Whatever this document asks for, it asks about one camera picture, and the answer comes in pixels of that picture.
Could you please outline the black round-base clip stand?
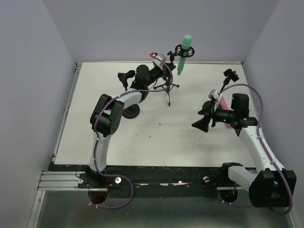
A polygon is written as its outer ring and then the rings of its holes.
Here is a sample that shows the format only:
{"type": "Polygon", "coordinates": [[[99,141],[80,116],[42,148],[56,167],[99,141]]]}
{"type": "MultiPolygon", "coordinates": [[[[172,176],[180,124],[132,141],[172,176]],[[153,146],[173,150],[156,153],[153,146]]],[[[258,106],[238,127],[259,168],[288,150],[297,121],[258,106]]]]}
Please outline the black round-base clip stand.
{"type": "Polygon", "coordinates": [[[127,88],[128,87],[127,80],[134,76],[135,76],[134,70],[130,70],[127,73],[118,73],[119,81],[123,84],[123,87],[125,88],[125,93],[123,95],[120,95],[120,98],[118,100],[124,103],[122,115],[126,119],[134,119],[140,113],[140,108],[138,103],[140,101],[141,94],[139,92],[133,93],[135,89],[127,88]]]}

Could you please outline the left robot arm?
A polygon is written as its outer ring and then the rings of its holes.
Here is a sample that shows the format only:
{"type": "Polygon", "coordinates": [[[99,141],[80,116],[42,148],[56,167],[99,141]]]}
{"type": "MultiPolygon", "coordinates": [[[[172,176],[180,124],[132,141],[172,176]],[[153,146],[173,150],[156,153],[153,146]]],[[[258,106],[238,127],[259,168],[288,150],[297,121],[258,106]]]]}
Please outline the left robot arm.
{"type": "Polygon", "coordinates": [[[176,68],[173,63],[139,65],[135,70],[118,73],[118,79],[123,84],[125,92],[116,96],[103,94],[100,96],[90,117],[94,133],[94,145],[88,167],[102,176],[107,167],[107,152],[112,135],[118,130],[123,112],[144,101],[149,94],[148,87],[162,78],[172,82],[172,71],[176,68]]]}

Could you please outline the pink toy microphone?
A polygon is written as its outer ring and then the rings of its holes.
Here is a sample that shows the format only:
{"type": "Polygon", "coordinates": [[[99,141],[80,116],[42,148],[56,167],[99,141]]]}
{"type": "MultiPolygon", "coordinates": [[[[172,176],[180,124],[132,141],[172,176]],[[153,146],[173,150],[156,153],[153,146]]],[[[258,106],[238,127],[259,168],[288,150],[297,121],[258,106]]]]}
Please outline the pink toy microphone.
{"type": "MultiPolygon", "coordinates": [[[[224,97],[221,98],[219,104],[220,104],[220,106],[221,106],[222,109],[224,109],[224,110],[229,110],[229,108],[228,108],[228,106],[227,106],[227,103],[226,103],[224,97]]],[[[228,129],[231,129],[230,124],[226,123],[225,126],[226,126],[228,129]]]]}

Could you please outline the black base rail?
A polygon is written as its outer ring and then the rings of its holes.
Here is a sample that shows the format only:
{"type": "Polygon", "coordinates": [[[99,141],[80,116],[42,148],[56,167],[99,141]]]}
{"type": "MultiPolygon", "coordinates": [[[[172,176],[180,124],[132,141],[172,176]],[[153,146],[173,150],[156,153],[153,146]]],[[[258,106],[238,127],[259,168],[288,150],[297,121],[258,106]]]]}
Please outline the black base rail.
{"type": "Polygon", "coordinates": [[[50,172],[71,174],[76,190],[98,198],[216,197],[236,198],[241,187],[228,178],[228,167],[162,167],[109,165],[98,174],[86,165],[50,164],[50,172]]]}

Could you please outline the aluminium frame extrusion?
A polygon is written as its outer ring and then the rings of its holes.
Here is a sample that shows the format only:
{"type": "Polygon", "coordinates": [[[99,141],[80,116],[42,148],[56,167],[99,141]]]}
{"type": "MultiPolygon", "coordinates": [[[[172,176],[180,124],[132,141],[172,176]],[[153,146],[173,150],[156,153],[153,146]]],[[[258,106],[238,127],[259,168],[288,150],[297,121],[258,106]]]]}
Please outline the aluminium frame extrusion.
{"type": "MultiPolygon", "coordinates": [[[[48,165],[48,169],[56,168],[55,160],[57,156],[57,152],[59,149],[60,141],[62,138],[62,134],[64,131],[64,127],[67,121],[67,115],[71,106],[71,102],[73,99],[73,94],[76,88],[77,80],[81,71],[82,63],[76,63],[75,73],[73,76],[73,81],[71,88],[69,90],[68,100],[65,106],[63,118],[60,125],[60,130],[57,135],[57,140],[55,144],[55,148],[50,160],[50,164],[48,165]]],[[[78,182],[77,177],[75,176],[75,171],[43,171],[41,173],[36,197],[34,200],[34,205],[30,214],[28,227],[29,228],[37,228],[39,224],[39,219],[42,216],[42,208],[44,205],[44,201],[49,191],[77,191],[78,190],[78,182]]]]}

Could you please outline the black tripod shock-mount stand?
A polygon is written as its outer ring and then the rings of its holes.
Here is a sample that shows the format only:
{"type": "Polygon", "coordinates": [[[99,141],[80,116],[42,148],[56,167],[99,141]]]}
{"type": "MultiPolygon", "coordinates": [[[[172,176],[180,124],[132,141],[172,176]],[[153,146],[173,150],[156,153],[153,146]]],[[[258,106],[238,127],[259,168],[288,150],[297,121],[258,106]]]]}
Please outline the black tripod shock-mount stand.
{"type": "MultiPolygon", "coordinates": [[[[175,66],[175,64],[173,62],[174,62],[176,56],[180,56],[180,50],[181,50],[180,48],[181,48],[181,44],[177,45],[175,47],[174,52],[169,51],[167,53],[167,55],[170,57],[170,62],[169,63],[165,63],[165,64],[170,68],[170,71],[171,71],[171,72],[169,72],[170,76],[166,80],[164,80],[165,81],[164,84],[161,84],[161,85],[153,87],[154,90],[156,90],[158,88],[162,88],[162,90],[167,93],[167,95],[168,95],[168,106],[171,105],[171,102],[170,102],[170,91],[171,91],[171,89],[173,87],[177,87],[177,88],[180,87],[180,85],[177,85],[177,84],[173,83],[173,77],[172,77],[172,72],[176,68],[176,66],[175,66]]],[[[191,47],[190,50],[189,50],[189,52],[188,52],[187,58],[193,57],[194,53],[195,53],[195,50],[194,50],[193,47],[191,47]]]]}

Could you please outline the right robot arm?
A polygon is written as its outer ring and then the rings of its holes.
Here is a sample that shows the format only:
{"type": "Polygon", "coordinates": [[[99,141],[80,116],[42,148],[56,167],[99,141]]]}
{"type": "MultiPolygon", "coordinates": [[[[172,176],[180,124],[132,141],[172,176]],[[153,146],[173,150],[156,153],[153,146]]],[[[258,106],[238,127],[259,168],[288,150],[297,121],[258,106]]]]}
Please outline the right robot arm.
{"type": "Polygon", "coordinates": [[[228,179],[248,192],[251,204],[256,208],[290,207],[296,175],[277,161],[264,141],[258,120],[249,116],[249,96],[234,93],[229,110],[219,105],[219,91],[212,90],[209,99],[198,112],[203,118],[192,127],[208,132],[218,122],[229,124],[246,146],[256,167],[257,173],[253,174],[240,164],[230,163],[226,165],[228,179]]]}

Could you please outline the green toy microphone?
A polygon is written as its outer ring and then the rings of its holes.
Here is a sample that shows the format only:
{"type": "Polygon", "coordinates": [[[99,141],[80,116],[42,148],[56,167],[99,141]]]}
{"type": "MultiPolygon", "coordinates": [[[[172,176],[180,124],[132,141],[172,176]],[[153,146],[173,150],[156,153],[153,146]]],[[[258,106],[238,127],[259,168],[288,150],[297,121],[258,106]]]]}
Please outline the green toy microphone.
{"type": "Polygon", "coordinates": [[[177,66],[177,75],[179,75],[179,76],[181,75],[181,73],[184,69],[185,61],[186,61],[188,52],[191,48],[191,44],[192,44],[192,36],[185,35],[183,37],[183,40],[181,43],[180,58],[179,58],[178,66],[177,66]]]}

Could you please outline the black right round-base stand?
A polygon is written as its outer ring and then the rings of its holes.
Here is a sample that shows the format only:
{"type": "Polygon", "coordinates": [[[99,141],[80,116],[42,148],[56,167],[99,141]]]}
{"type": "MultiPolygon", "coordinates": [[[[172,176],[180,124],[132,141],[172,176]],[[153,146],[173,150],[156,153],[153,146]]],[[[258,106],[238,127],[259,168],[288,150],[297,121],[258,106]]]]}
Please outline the black right round-base stand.
{"type": "MultiPolygon", "coordinates": [[[[236,82],[239,80],[239,77],[236,73],[236,71],[233,71],[232,69],[227,69],[224,73],[224,76],[226,77],[225,80],[223,81],[223,86],[221,87],[221,89],[219,90],[219,92],[221,92],[232,80],[233,82],[236,82]]],[[[216,101],[215,102],[215,108],[221,108],[220,106],[220,101],[216,101]]]]}

